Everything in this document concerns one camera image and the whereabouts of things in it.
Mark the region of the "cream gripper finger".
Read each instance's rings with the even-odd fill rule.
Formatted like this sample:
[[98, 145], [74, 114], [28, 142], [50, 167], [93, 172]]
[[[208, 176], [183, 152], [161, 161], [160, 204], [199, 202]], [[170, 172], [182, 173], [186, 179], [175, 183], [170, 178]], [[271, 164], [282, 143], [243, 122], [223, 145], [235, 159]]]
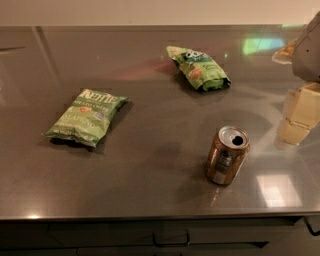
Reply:
[[298, 90], [287, 92], [277, 139], [299, 145], [320, 122], [320, 84], [308, 82]]
[[297, 40], [290, 41], [287, 45], [276, 51], [272, 56], [272, 61], [279, 64], [291, 64], [293, 61], [293, 54], [296, 47]]

